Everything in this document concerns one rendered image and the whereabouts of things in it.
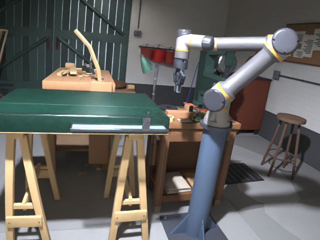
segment robotic arm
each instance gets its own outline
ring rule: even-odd
[[[208,109],[203,122],[211,127],[228,128],[230,104],[236,94],[272,64],[282,62],[298,45],[298,35],[290,28],[281,28],[273,35],[263,37],[212,37],[179,29],[173,63],[176,68],[173,73],[174,91],[181,92],[190,49],[207,52],[259,51],[227,80],[218,82],[203,95],[203,104]]]

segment green wooden door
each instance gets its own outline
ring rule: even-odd
[[[122,30],[124,36],[82,0],[21,0],[1,11],[12,2],[16,0],[0,1],[0,29],[9,30],[1,64],[44,37],[50,37],[50,48],[44,42],[7,66],[1,68],[0,64],[0,93],[5,95],[16,88],[42,88],[42,80],[67,62],[81,67],[83,59],[61,42],[57,44],[57,37],[91,60],[88,49],[74,34],[75,29],[92,44],[100,68],[109,70],[113,78],[125,80],[132,0],[86,1]]]

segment green tabletop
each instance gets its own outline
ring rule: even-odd
[[[146,94],[18,88],[0,99],[2,133],[165,134],[168,128],[169,118]]]

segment gray stone floor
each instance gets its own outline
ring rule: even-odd
[[[320,172],[298,160],[291,180],[292,164],[285,168],[277,161],[267,177],[270,160],[261,166],[269,142],[250,133],[236,136],[231,160],[245,163],[264,181],[225,185],[219,206],[211,215],[229,240],[318,240],[320,239]],[[34,136],[35,163],[44,161],[41,139]],[[24,168],[19,144],[16,149],[15,201],[24,194]],[[52,240],[108,239],[110,217],[116,188],[112,180],[110,198],[103,198],[107,173],[85,168],[88,153],[58,152],[56,172],[61,200],[54,200],[48,179],[39,179],[39,188]],[[5,239],[5,135],[0,134],[0,239]],[[86,171],[87,175],[77,175]],[[163,203],[161,213],[152,212],[153,193],[148,189],[149,239],[166,240],[159,216],[186,213],[188,202]],[[32,210],[17,215],[33,214]],[[36,228],[19,228],[17,240],[41,239]],[[141,240],[139,222],[121,223],[117,239]]]

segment black floor grate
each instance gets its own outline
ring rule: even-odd
[[[242,184],[264,181],[257,173],[244,163],[232,163],[229,165],[225,184]]]

